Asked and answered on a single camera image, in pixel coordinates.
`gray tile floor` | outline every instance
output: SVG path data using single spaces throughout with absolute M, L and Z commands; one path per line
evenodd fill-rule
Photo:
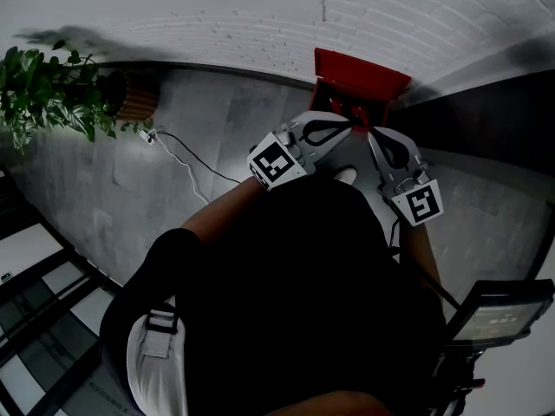
M 152 73 L 162 82 L 155 126 L 164 126 L 208 165 L 235 179 L 249 175 L 245 159 L 250 147 L 310 103 L 306 90 L 248 77 L 185 69 Z M 233 187 L 173 139 L 166 140 L 193 164 L 205 196 L 214 199 Z M 9 145 L 0 143 L 0 162 L 3 155 L 13 163 Z M 395 217 L 375 192 L 378 174 L 364 136 L 345 140 L 323 169 L 331 172 L 347 164 L 357 167 L 355 186 L 389 237 Z M 138 269 L 157 236 L 204 205 L 193 195 L 187 169 L 160 145 L 149 146 L 132 132 L 120 133 L 118 140 L 98 134 L 94 144 L 68 129 L 40 133 L 24 163 L 12 171 L 27 198 L 118 283 Z M 428 230 L 445 287 L 462 299 L 477 279 L 524 277 L 545 233 L 547 205 L 445 166 L 432 173 L 446 212 L 429 222 Z

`plant pot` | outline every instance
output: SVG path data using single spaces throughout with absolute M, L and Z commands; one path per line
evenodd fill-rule
M 146 75 L 116 71 L 108 77 L 108 93 L 116 120 L 144 121 L 156 111 L 160 87 Z

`green leaves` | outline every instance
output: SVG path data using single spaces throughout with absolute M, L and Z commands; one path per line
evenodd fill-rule
M 18 89 L 13 96 L 13 108 L 17 111 L 25 111 L 29 103 L 27 89 Z
M 56 43 L 54 43 L 52 50 L 56 51 L 57 49 L 61 49 L 64 46 L 66 46 L 66 42 L 64 40 L 58 40 Z
M 57 56 L 45 62 L 38 49 L 17 47 L 0 61 L 0 124 L 12 132 L 17 149 L 23 149 L 38 128 L 71 127 L 91 141 L 98 130 L 116 137 L 108 79 L 99 75 L 91 55 L 82 58 L 63 40 L 52 49 L 62 48 L 69 51 L 65 63 Z M 138 122 L 129 126 L 135 132 L 152 128 Z
M 153 129 L 154 120 L 145 120 L 142 122 L 142 130 L 149 133 Z
M 42 63 L 44 54 L 39 53 L 38 49 L 25 51 L 19 61 L 21 72 L 25 75 L 25 85 L 28 87 L 33 79 L 33 74 L 39 63 Z
M 38 104 L 48 103 L 52 95 L 52 84 L 46 76 L 41 75 L 35 80 L 35 85 L 30 90 L 35 102 L 38 102 Z
M 6 76 L 8 71 L 3 65 L 0 65 L 0 89 L 6 86 Z
M 8 49 L 6 52 L 6 56 L 4 57 L 4 66 L 8 70 L 8 73 L 11 73 L 19 67 L 19 60 L 23 55 L 22 51 L 17 50 L 17 46 Z
M 71 51 L 71 56 L 68 58 L 68 63 L 76 65 L 79 62 L 81 62 L 81 57 L 79 56 L 79 53 L 75 50 Z

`red box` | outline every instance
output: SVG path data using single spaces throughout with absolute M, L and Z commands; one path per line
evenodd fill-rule
M 339 97 L 344 106 L 342 115 L 360 128 L 385 126 L 389 104 L 407 87 L 408 75 L 326 49 L 316 48 L 314 56 L 319 78 L 310 110 L 334 112 L 330 97 Z M 352 113 L 353 106 L 368 109 L 369 125 L 364 125 L 361 117 Z

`black shirt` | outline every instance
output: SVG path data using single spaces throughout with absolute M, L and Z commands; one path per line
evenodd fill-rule
M 183 229 L 161 236 L 105 315 L 103 360 L 132 400 L 130 328 L 176 295 L 192 416 L 262 416 L 336 390 L 419 414 L 445 321 L 411 275 L 360 192 L 300 179 L 211 248 Z

